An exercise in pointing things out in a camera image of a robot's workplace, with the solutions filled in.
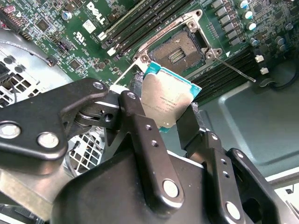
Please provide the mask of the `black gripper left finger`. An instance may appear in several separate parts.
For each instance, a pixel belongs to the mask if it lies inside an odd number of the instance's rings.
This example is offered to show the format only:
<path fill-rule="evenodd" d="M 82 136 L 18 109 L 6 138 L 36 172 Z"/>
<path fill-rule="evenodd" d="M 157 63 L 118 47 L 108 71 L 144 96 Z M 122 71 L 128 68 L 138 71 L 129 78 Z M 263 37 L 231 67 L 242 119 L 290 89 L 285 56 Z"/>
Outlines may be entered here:
<path fill-rule="evenodd" d="M 112 145 L 132 142 L 147 205 L 156 212 L 175 212 L 184 203 L 184 191 L 154 120 L 146 117 L 137 95 L 123 91 L 117 101 L 94 78 L 84 78 L 0 111 L 0 164 L 27 174 L 46 175 L 61 165 L 72 137 L 72 124 L 88 106 L 117 106 L 113 120 L 102 127 L 118 130 Z"/>

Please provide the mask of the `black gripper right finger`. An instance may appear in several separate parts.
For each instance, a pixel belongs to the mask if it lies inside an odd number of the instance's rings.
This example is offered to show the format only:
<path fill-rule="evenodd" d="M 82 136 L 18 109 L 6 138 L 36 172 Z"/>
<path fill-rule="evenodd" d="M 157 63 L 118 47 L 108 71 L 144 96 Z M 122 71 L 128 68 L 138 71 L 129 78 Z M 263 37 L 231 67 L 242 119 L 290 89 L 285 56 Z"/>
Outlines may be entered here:
<path fill-rule="evenodd" d="M 250 159 L 225 150 L 220 138 L 200 126 L 189 105 L 177 121 L 186 158 L 204 166 L 204 191 L 213 224 L 287 224 L 289 209 Z"/>

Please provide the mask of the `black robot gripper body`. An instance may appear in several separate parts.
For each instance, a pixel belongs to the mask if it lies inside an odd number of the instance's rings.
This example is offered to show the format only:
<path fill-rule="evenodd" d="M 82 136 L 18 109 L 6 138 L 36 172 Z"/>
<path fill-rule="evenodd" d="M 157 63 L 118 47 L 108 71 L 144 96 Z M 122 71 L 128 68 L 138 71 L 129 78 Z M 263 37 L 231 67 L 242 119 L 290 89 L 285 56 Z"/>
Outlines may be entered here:
<path fill-rule="evenodd" d="M 126 151 L 67 183 L 56 197 L 52 224 L 222 224 L 206 192 L 206 171 L 169 152 L 185 193 L 182 207 L 170 216 L 146 204 L 132 152 Z"/>

